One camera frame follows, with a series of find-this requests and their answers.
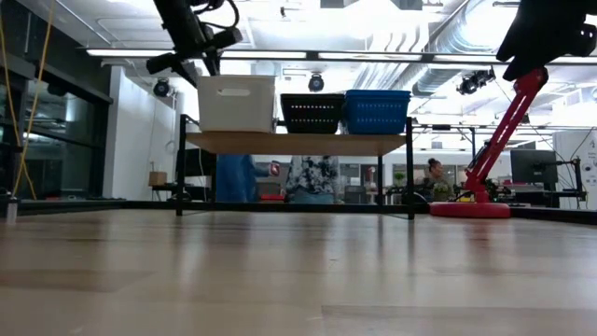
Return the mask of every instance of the white storage bin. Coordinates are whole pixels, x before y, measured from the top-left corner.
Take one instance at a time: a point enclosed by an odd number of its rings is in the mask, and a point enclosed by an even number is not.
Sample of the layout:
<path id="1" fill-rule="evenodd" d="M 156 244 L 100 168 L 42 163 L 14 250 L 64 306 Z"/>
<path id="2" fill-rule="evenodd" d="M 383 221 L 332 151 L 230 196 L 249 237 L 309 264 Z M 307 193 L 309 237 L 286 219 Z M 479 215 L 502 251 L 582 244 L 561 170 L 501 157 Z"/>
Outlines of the white storage bin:
<path id="1" fill-rule="evenodd" d="M 201 77 L 198 92 L 202 132 L 272 132 L 275 77 Z"/>

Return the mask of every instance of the wooden floor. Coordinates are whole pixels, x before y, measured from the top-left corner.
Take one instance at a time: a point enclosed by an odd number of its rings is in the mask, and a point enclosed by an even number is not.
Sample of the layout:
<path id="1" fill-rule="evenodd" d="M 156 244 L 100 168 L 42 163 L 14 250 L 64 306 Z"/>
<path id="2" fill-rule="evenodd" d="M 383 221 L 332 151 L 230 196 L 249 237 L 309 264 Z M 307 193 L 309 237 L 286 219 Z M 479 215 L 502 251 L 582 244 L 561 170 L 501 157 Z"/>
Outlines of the wooden floor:
<path id="1" fill-rule="evenodd" d="M 595 335 L 597 230 L 112 211 L 0 225 L 0 335 Z"/>

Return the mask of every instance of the red robot base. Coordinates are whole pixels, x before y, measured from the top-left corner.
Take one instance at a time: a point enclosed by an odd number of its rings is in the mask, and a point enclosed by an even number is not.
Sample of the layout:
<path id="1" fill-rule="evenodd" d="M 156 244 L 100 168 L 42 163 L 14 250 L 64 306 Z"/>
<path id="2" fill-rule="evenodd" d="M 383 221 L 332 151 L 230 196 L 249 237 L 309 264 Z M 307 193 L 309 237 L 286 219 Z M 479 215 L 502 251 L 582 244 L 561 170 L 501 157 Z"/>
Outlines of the red robot base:
<path id="1" fill-rule="evenodd" d="M 477 153 L 466 168 L 465 189 L 474 195 L 474 202 L 431 203 L 430 214 L 438 217 L 509 218 L 510 207 L 505 203 L 491 203 L 485 179 L 495 161 L 506 148 L 516 127 L 541 88 L 548 82 L 548 70 L 543 67 L 521 77 L 514 83 L 516 97 L 495 130 L 492 139 Z"/>

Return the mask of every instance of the cardboard box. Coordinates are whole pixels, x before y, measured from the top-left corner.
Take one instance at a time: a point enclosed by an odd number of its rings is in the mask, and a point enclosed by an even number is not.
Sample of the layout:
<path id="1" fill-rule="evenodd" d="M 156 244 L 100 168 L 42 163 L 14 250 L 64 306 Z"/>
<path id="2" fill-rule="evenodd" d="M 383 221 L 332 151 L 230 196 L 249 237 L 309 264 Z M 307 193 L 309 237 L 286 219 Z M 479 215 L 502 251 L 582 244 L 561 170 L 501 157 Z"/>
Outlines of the cardboard box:
<path id="1" fill-rule="evenodd" d="M 168 182 L 168 173 L 149 172 L 149 187 L 163 186 Z"/>

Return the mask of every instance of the yellow cable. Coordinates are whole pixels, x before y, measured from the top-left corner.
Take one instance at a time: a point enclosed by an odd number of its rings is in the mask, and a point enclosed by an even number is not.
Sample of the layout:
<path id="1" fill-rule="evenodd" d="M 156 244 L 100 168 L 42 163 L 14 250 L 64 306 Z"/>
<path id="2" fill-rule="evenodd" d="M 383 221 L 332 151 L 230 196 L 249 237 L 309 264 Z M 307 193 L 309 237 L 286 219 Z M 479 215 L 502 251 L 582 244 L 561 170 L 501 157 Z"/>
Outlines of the yellow cable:
<path id="1" fill-rule="evenodd" d="M 17 146 L 21 146 L 21 134 L 19 133 L 19 128 L 17 126 L 17 117 L 15 114 L 15 106 L 12 102 L 12 92 L 10 91 L 10 76 L 8 74 L 8 58 L 7 58 L 7 45 L 4 36 L 4 23 L 2 22 L 2 15 L 0 14 L 0 40 L 2 44 L 2 58 L 4 60 L 4 76 L 7 83 L 7 95 L 8 95 L 8 105 L 10 106 L 10 115 L 12 117 L 12 126 L 14 127 L 15 131 L 15 138 L 17 141 Z M 31 189 L 31 194 L 33 195 L 34 200 L 37 200 L 37 196 L 35 195 L 35 188 L 34 183 L 29 177 L 29 170 L 27 166 L 24 168 L 25 177 L 27 178 L 27 182 L 29 183 L 29 188 Z"/>
<path id="2" fill-rule="evenodd" d="M 46 31 L 46 40 L 44 41 L 44 49 L 41 53 L 41 60 L 39 61 L 39 75 L 37 76 L 37 83 L 35 87 L 35 96 L 34 96 L 34 105 L 31 108 L 31 117 L 29 118 L 29 127 L 27 127 L 27 136 L 25 137 L 25 145 L 22 149 L 21 154 L 21 165 L 19 166 L 19 174 L 17 175 L 17 183 L 15 184 L 15 189 L 12 192 L 14 196 L 17 195 L 17 189 L 19 187 L 19 183 L 21 182 L 21 176 L 23 167 L 25 166 L 25 156 L 27 155 L 27 149 L 29 148 L 29 134 L 31 133 L 31 129 L 34 125 L 34 117 L 35 111 L 37 110 L 37 101 L 39 98 L 39 93 L 41 92 L 42 87 L 42 77 L 44 75 L 44 66 L 46 65 L 46 56 L 48 55 L 48 44 L 49 44 L 49 33 L 52 29 L 52 21 L 54 19 L 54 7 L 56 5 L 56 0 L 52 0 L 51 5 L 49 7 L 49 18 L 48 18 L 48 29 Z"/>

